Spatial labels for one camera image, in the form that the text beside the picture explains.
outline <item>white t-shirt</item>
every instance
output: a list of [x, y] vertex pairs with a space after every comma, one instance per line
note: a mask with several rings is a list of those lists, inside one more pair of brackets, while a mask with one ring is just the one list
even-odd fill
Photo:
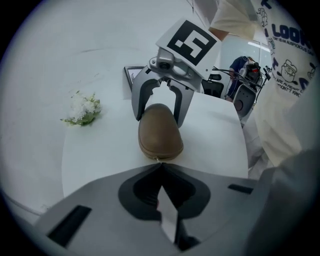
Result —
[[251, 40], [257, 25], [264, 30], [273, 78], [261, 91], [254, 116], [262, 147], [278, 166], [302, 149], [286, 116], [313, 78], [318, 61], [298, 23], [279, 3], [251, 2], [258, 22], [250, 21], [240, 0], [221, 0], [211, 27]]

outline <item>white table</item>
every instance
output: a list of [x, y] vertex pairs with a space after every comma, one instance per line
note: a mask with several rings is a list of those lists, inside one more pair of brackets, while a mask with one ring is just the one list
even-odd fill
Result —
[[42, 1], [1, 62], [1, 189], [39, 214], [63, 199], [60, 119], [70, 96], [103, 87], [114, 101], [129, 99], [124, 66], [146, 65], [175, 22], [201, 26], [198, 15], [185, 0]]
[[[162, 102], [174, 107], [175, 95], [166, 86], [154, 89], [147, 105]], [[155, 164], [144, 156], [138, 143], [138, 125], [131, 100], [101, 100], [101, 118], [91, 126], [71, 126], [62, 157], [64, 196], [96, 179]], [[248, 177], [248, 160], [241, 124], [232, 103], [195, 93], [180, 128], [183, 152], [168, 163], [202, 172]]]

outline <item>black chair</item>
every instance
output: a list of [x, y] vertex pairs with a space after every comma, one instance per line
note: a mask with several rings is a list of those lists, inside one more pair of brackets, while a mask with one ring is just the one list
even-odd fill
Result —
[[221, 98], [221, 93], [224, 90], [224, 84], [215, 81], [202, 80], [202, 87], [204, 94], [211, 95], [213, 97]]

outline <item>black slot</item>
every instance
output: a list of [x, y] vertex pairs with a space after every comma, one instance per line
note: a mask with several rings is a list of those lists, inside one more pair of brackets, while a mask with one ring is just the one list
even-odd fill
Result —
[[238, 192], [241, 192], [241, 193], [245, 193], [245, 194], [251, 194], [252, 191], [254, 190], [253, 188], [251, 187], [247, 187], [247, 186], [241, 186], [241, 185], [237, 185], [237, 184], [231, 184], [228, 186], [228, 189], [231, 189], [231, 190], [235, 190], [235, 191], [238, 191]]
[[159, 163], [122, 183], [118, 191], [119, 201], [137, 219], [160, 221], [157, 204], [161, 186], [181, 219], [200, 215], [210, 200], [210, 189], [202, 181]]
[[47, 236], [65, 247], [91, 212], [86, 206], [76, 206]]
[[221, 77], [220, 74], [210, 74], [210, 75], [209, 75], [209, 79], [210, 79], [210, 80], [220, 81], [220, 80], [222, 79], [222, 77]]

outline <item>white surface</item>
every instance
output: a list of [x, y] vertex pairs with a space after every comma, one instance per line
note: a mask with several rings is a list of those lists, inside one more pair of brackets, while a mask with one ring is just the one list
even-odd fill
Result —
[[208, 29], [218, 9], [216, 0], [187, 0], [194, 7], [194, 12]]
[[292, 126], [303, 150], [319, 148], [320, 142], [320, 72], [315, 71], [314, 77], [305, 92], [290, 111], [284, 116]]
[[0, 73], [2, 189], [44, 212], [63, 198], [61, 164], [70, 96], [104, 88], [130, 97], [124, 66], [143, 66], [177, 20], [201, 24], [185, 0], [43, 1], [21, 26]]
[[158, 193], [158, 206], [156, 209], [161, 213], [160, 225], [163, 232], [174, 243], [177, 232], [178, 211], [163, 186], [161, 186]]
[[34, 214], [24, 209], [23, 207], [19, 206], [19, 204], [12, 202], [9, 199], [5, 200], [5, 202], [6, 206], [9, 208], [13, 216], [18, 216], [24, 219], [25, 221], [29, 222], [31, 225], [34, 225], [41, 216], [40, 214]]
[[[153, 90], [148, 105], [164, 103], [174, 109], [175, 94], [165, 83]], [[144, 156], [138, 143], [138, 125], [130, 100], [108, 102], [104, 93], [96, 97], [104, 109], [91, 126], [71, 126], [63, 148], [64, 196], [93, 180], [155, 164]], [[195, 93], [180, 128], [182, 153], [168, 163], [202, 172], [248, 177], [245, 139], [232, 103]]]

